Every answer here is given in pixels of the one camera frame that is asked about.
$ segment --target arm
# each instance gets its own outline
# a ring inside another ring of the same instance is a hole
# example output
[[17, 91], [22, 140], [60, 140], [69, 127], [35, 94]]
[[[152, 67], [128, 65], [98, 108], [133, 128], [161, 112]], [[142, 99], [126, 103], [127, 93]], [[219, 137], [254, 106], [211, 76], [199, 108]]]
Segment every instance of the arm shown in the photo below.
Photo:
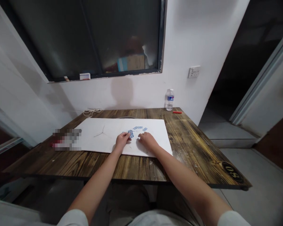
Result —
[[124, 132], [118, 135], [112, 153], [90, 178], [68, 209], [68, 211], [73, 209], [83, 211], [87, 217], [89, 225], [112, 179], [117, 161], [123, 152], [124, 146], [126, 145], [126, 142], [130, 140], [129, 133]]
[[205, 225], [215, 226], [226, 211], [232, 210], [193, 171], [161, 148], [150, 133], [138, 135], [144, 144], [160, 161], [170, 180], [180, 193], [195, 208]]

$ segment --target bottle label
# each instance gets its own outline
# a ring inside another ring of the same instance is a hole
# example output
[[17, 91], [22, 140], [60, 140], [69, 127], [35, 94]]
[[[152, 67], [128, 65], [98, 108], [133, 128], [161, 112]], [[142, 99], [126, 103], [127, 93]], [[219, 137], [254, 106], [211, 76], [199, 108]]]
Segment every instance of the bottle label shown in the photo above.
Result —
[[174, 100], [174, 96], [168, 96], [168, 101], [173, 101]]

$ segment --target person's right hand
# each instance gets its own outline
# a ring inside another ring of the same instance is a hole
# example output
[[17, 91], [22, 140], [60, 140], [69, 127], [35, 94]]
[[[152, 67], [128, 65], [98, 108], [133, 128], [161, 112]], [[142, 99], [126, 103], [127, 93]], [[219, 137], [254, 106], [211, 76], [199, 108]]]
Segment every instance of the person's right hand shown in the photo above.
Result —
[[150, 151], [154, 151], [157, 147], [159, 147], [159, 144], [156, 142], [154, 137], [148, 132], [140, 133], [138, 137], [140, 138], [138, 141]]

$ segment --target window frame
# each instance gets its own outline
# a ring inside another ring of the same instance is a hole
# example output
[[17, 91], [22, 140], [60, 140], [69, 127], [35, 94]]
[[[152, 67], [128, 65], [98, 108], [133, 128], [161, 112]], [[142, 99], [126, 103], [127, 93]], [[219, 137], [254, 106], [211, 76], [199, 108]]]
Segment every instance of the window frame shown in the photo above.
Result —
[[[164, 33], [165, 33], [165, 18], [166, 18], [166, 1], [167, 0], [160, 0], [159, 3], [159, 25], [158, 25], [158, 57], [157, 57], [157, 68], [154, 69], [143, 69], [143, 70], [136, 70], [136, 71], [124, 71], [124, 72], [116, 72], [116, 73], [105, 73], [102, 68], [102, 64], [100, 61], [99, 53], [97, 46], [94, 41], [94, 36], [92, 33], [92, 26], [90, 22], [88, 22], [86, 16], [86, 9], [83, 5], [83, 0], [80, 0], [80, 6], [82, 9], [82, 13], [84, 16], [85, 24], [89, 33], [89, 38], [92, 44], [93, 53], [95, 55], [95, 61], [97, 66], [97, 74], [91, 75], [91, 79], [93, 78], [110, 78], [110, 77], [119, 77], [125, 75], [138, 75], [144, 73], [161, 73], [162, 72], [162, 65], [163, 65], [163, 51], [164, 51]], [[31, 55], [35, 59], [36, 63], [39, 65], [40, 69], [43, 71], [44, 75], [48, 79], [49, 82], [66, 82], [64, 77], [61, 78], [54, 78], [50, 70], [48, 69], [45, 61], [43, 60], [42, 56], [38, 52], [36, 46], [34, 45], [33, 41], [29, 37], [27, 31], [25, 30], [24, 26], [22, 25], [19, 17], [13, 10], [11, 4], [8, 0], [0, 0], [0, 5], [4, 12], [6, 13], [7, 17], [13, 24], [14, 28], [18, 32], [19, 36], [27, 46], [28, 50], [30, 51]], [[70, 81], [80, 81], [80, 75], [68, 76]]]

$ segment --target wooden table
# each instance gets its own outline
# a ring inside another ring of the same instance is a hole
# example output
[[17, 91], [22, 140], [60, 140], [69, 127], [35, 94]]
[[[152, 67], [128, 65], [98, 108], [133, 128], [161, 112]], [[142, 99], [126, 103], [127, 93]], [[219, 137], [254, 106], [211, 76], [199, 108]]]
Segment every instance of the wooden table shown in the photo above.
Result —
[[[212, 188], [248, 190], [251, 183], [230, 163], [220, 150], [204, 135], [182, 111], [173, 114], [163, 108], [134, 110], [105, 110], [93, 113], [94, 118], [131, 116], [141, 119], [164, 119], [173, 156], [194, 171]], [[81, 114], [61, 131], [74, 129], [86, 117]], [[37, 145], [13, 163], [4, 172], [21, 176], [89, 179], [107, 158], [107, 153], [89, 151], [54, 151], [52, 137]], [[117, 163], [113, 180], [147, 184], [170, 183], [156, 158], [122, 155]]]

